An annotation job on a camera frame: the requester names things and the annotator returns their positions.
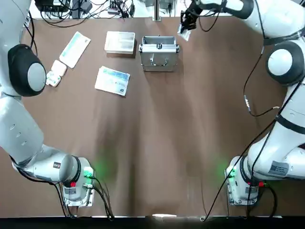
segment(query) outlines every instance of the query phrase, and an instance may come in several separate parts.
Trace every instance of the robotic arm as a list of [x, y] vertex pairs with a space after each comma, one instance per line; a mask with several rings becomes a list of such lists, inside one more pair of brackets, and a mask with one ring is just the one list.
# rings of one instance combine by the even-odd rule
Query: robotic arm
[[25, 109], [21, 97], [39, 95], [46, 83], [45, 69], [25, 44], [20, 44], [31, 0], [6, 0], [0, 7], [0, 146], [13, 167], [30, 177], [63, 183], [68, 206], [92, 206], [87, 184], [94, 170], [82, 157], [43, 144], [43, 133]]
[[196, 28], [202, 10], [230, 13], [262, 33], [264, 45], [275, 44], [266, 69], [273, 79], [288, 87], [285, 107], [272, 131], [253, 144], [246, 157], [240, 161], [238, 156], [233, 158], [225, 170], [228, 175], [233, 169], [227, 180], [230, 204], [247, 205], [249, 190], [249, 203], [254, 204], [259, 181], [305, 179], [305, 150], [299, 148], [305, 143], [305, 10], [291, 0], [193, 0], [182, 12], [181, 34]]

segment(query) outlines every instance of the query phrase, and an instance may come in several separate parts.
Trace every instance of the green led light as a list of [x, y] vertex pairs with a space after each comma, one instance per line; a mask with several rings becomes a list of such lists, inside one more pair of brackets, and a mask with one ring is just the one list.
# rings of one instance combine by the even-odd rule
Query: green led light
[[93, 169], [91, 167], [84, 168], [84, 177], [87, 178], [86, 184], [92, 184], [92, 179], [89, 177], [93, 177]]

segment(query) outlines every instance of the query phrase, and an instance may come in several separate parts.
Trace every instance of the metal pole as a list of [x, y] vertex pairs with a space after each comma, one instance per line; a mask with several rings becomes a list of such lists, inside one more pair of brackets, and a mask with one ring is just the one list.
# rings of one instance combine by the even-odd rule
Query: metal pole
[[153, 19], [153, 21], [161, 21], [160, 0], [154, 0], [154, 19]]

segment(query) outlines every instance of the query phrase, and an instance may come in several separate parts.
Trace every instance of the brown table surface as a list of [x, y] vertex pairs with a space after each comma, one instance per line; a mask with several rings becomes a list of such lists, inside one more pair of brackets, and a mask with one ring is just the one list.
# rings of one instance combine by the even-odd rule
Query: brown table surface
[[[203, 26], [213, 20], [202, 19]], [[235, 18], [220, 17], [210, 32], [198, 28], [186, 42], [176, 35], [178, 24], [179, 18], [157, 23], [150, 18], [102, 19], [60, 29], [35, 21], [39, 58], [47, 71], [76, 31], [91, 38], [57, 88], [47, 86], [23, 101], [46, 145], [89, 159], [108, 184], [115, 215], [205, 215], [203, 201], [209, 210], [233, 156], [275, 114], [253, 118], [244, 104], [243, 85], [261, 51], [261, 35]], [[135, 58], [107, 55], [107, 31], [135, 32], [137, 46], [143, 36], [176, 36], [181, 47], [177, 71], [144, 73], [138, 52]], [[266, 73], [264, 61], [247, 87], [254, 112], [280, 105], [285, 94]], [[102, 65], [131, 75], [126, 97], [94, 89]], [[0, 217], [62, 215], [55, 188], [25, 180], [7, 154], [0, 156]], [[277, 214], [305, 213], [305, 182], [274, 182], [273, 187]], [[253, 214], [270, 214], [272, 204], [266, 191]], [[92, 208], [78, 212], [105, 215], [98, 195]], [[230, 207], [230, 215], [244, 213], [243, 207]], [[212, 215], [226, 214], [223, 189]]]

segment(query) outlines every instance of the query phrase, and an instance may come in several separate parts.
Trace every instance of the black cable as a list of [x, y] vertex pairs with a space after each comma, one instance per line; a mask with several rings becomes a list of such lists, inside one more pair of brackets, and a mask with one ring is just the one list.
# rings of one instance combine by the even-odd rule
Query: black cable
[[247, 152], [247, 150], [250, 148], [250, 146], [266, 131], [266, 130], [268, 130], [269, 129], [269, 127], [271, 126], [273, 124], [273, 121], [262, 131], [262, 132], [260, 132], [251, 142], [250, 142], [250, 144], [245, 148], [245, 150], [242, 152], [242, 154], [239, 156], [239, 158], [237, 159], [237, 161], [235, 162], [235, 164], [233, 165], [233, 167], [232, 167], [232, 169], [230, 170], [230, 172], [228, 173], [228, 175], [226, 176], [226, 178], [224, 179], [224, 181], [223, 181], [223, 183], [221, 184], [221, 186], [220, 186], [220, 188], [219, 188], [219, 190], [218, 190], [218, 192], [217, 192], [217, 194], [216, 194], [216, 197], [215, 197], [215, 199], [214, 199], [214, 201], [213, 201], [213, 203], [212, 203], [212, 205], [211, 205], [211, 208], [210, 208], [210, 210], [209, 210], [209, 212], [208, 212], [208, 214], [204, 217], [204, 218], [200, 218], [200, 221], [201, 222], [205, 222], [207, 219], [208, 219], [208, 217], [210, 216], [210, 214], [211, 214], [211, 211], [212, 211], [212, 209], [213, 209], [213, 207], [214, 207], [214, 204], [215, 204], [215, 202], [216, 202], [216, 200], [217, 200], [217, 198], [218, 198], [218, 196], [219, 196], [219, 193], [220, 193], [220, 191], [221, 191], [221, 189], [223, 188], [223, 186], [224, 186], [224, 184], [226, 183], [226, 181], [227, 181], [227, 179], [229, 178], [229, 176], [230, 176], [230, 174], [232, 173], [232, 171], [233, 171], [233, 169], [234, 169], [234, 167], [237, 165], [237, 163], [240, 161], [240, 159], [243, 157], [243, 155]]
[[33, 47], [33, 43], [34, 43], [34, 37], [35, 37], [35, 26], [34, 26], [34, 21], [33, 21], [33, 17], [31, 15], [31, 12], [29, 11], [29, 16], [30, 16], [30, 22], [32, 24], [32, 40], [30, 42], [30, 47]]
[[[290, 94], [290, 96], [286, 99], [284, 105], [281, 107], [281, 109], [280, 109], [280, 111], [278, 112], [277, 116], [279, 116], [279, 115], [282, 113], [282, 111], [285, 109], [286, 105], [287, 105], [288, 102], [291, 100], [291, 98], [293, 97], [293, 95], [295, 94], [295, 92], [297, 91], [297, 89], [300, 87], [300, 85], [301, 85], [301, 81], [296, 85], [295, 89], [292, 91], [292, 93]], [[276, 118], [272, 121], [273, 127], [274, 127], [275, 123], [276, 123]], [[272, 127], [272, 129], [270, 130], [269, 134], [267, 135], [267, 138], [266, 138], [266, 140], [265, 140], [265, 142], [264, 142], [264, 144], [263, 144], [263, 146], [262, 146], [262, 148], [261, 148], [259, 154], [257, 155], [255, 161], [253, 162], [253, 165], [252, 165], [252, 168], [251, 168], [251, 175], [252, 175], [252, 177], [251, 177], [251, 182], [250, 182], [250, 185], [249, 185], [249, 193], [248, 193], [248, 199], [247, 199], [247, 212], [246, 212], [247, 217], [250, 216], [249, 201], [250, 201], [250, 194], [251, 194], [252, 182], [253, 182], [253, 177], [254, 177], [254, 166], [255, 166], [255, 164], [256, 164], [258, 158], [259, 158], [260, 155], [262, 154], [262, 151], [264, 150], [264, 147], [265, 147], [265, 145], [266, 145], [266, 143], [267, 143], [267, 141], [268, 141], [268, 139], [269, 139], [269, 136], [270, 136], [271, 133], [272, 133], [273, 127]]]
[[227, 190], [227, 188], [225, 188], [225, 195], [226, 195], [226, 199], [227, 199], [227, 213], [228, 213], [228, 217], [230, 217], [230, 212], [229, 212], [229, 199], [228, 199], [228, 190]]
[[272, 187], [270, 187], [270, 185], [265, 186], [267, 189], [269, 189], [273, 195], [273, 208], [272, 208], [272, 212], [269, 216], [269, 218], [272, 218], [277, 210], [277, 195], [276, 192], [274, 191], [274, 189]]
[[65, 210], [64, 210], [64, 208], [63, 208], [62, 198], [61, 198], [61, 195], [60, 195], [60, 193], [59, 193], [59, 190], [58, 190], [58, 188], [57, 188], [56, 185], [54, 185], [54, 187], [56, 188], [56, 191], [57, 191], [59, 200], [60, 200], [60, 202], [61, 202], [61, 209], [62, 209], [62, 212], [63, 212], [64, 216], [67, 217], [66, 212], [65, 212]]
[[200, 18], [198, 18], [198, 20], [199, 20], [199, 25], [200, 25], [201, 30], [204, 31], [204, 32], [210, 31], [210, 30], [214, 27], [215, 23], [217, 22], [218, 17], [219, 17], [219, 13], [218, 13], [217, 16], [216, 16], [216, 19], [215, 19], [214, 23], [213, 23], [213, 24], [211, 25], [211, 27], [208, 28], [207, 30], [205, 30], [205, 29], [202, 27]]
[[[262, 15], [261, 15], [261, 12], [260, 12], [260, 9], [259, 9], [257, 0], [255, 0], [255, 3], [256, 3], [256, 6], [257, 6], [258, 17], [259, 17], [260, 25], [261, 25], [261, 28], [262, 28], [263, 39], [266, 39], [265, 31], [264, 31], [264, 27], [263, 27]], [[260, 60], [261, 60], [261, 58], [262, 58], [262, 56], [263, 56], [263, 53], [264, 53], [264, 45], [263, 45], [262, 51], [261, 51], [261, 53], [260, 53], [260, 55], [259, 55], [259, 57], [258, 57], [258, 59], [257, 59], [257, 61], [256, 61], [256, 63], [255, 63], [255, 65], [254, 65], [253, 69], [251, 70], [250, 74], [248, 75], [248, 77], [247, 77], [247, 79], [246, 79], [246, 82], [244, 83], [244, 89], [243, 89], [244, 100], [245, 100], [245, 102], [246, 102], [246, 106], [247, 106], [247, 108], [248, 108], [248, 112], [249, 112], [249, 114], [250, 114], [251, 116], [253, 116], [253, 117], [260, 117], [260, 116], [263, 116], [264, 114], [266, 114], [266, 113], [268, 113], [268, 112], [270, 112], [270, 111], [272, 111], [272, 110], [274, 110], [274, 109], [276, 109], [276, 108], [279, 108], [279, 107], [276, 106], [276, 107], [272, 107], [272, 108], [270, 108], [270, 109], [268, 109], [268, 110], [266, 110], [266, 111], [264, 111], [264, 112], [262, 112], [262, 113], [260, 113], [260, 114], [253, 114], [252, 111], [251, 111], [250, 104], [249, 104], [249, 101], [248, 101], [248, 99], [247, 99], [247, 96], [246, 96], [246, 94], [245, 94], [245, 89], [246, 89], [247, 83], [248, 83], [248, 81], [249, 81], [249, 79], [250, 79], [252, 73], [253, 73], [254, 70], [256, 69], [258, 63], [260, 62]]]
[[86, 18], [84, 18], [84, 19], [83, 19], [81, 22], [79, 22], [79, 23], [76, 23], [76, 24], [73, 24], [73, 25], [67, 25], [67, 26], [59, 26], [59, 25], [55, 25], [54, 23], [51, 23], [51, 22], [47, 21], [47, 20], [43, 17], [42, 11], [40, 11], [40, 15], [41, 15], [41, 18], [42, 18], [47, 24], [49, 24], [49, 25], [51, 25], [51, 26], [54, 26], [54, 27], [58, 27], [58, 28], [69, 28], [69, 27], [73, 27], [73, 26], [76, 26], [76, 25], [80, 25], [80, 24], [82, 24], [83, 22], [85, 22], [85, 20], [88, 19], [88, 17], [86, 17]]
[[77, 8], [77, 9], [73, 9], [73, 6], [72, 6], [72, 9], [71, 8], [69, 8], [68, 6], [66, 6], [63, 2], [62, 2], [62, 0], [58, 0], [60, 3], [61, 3], [61, 5], [63, 6], [63, 7], [65, 7], [66, 9], [68, 9], [68, 10], [70, 10], [70, 11], [77, 11], [77, 10], [79, 10], [80, 9], [80, 5], [82, 4], [82, 1], [83, 0], [78, 0], [75, 4], [74, 4], [74, 6], [77, 4], [77, 3], [80, 3], [79, 4], [79, 7]]
[[31, 34], [29, 28], [28, 28], [26, 25], [24, 25], [24, 27], [26, 28], [26, 30], [28, 31], [28, 33], [30, 34], [30, 36], [31, 36], [31, 38], [32, 38], [32, 40], [33, 40], [33, 42], [34, 42], [34, 47], [35, 47], [36, 56], [38, 56], [37, 45], [36, 45], [35, 40], [33, 39], [33, 35]]
[[101, 191], [99, 191], [99, 189], [97, 187], [93, 187], [93, 189], [100, 195], [100, 197], [102, 198], [102, 200], [104, 202], [107, 218], [109, 220], [113, 220], [114, 219], [113, 212], [112, 212], [111, 208], [107, 205], [104, 195], [101, 193]]

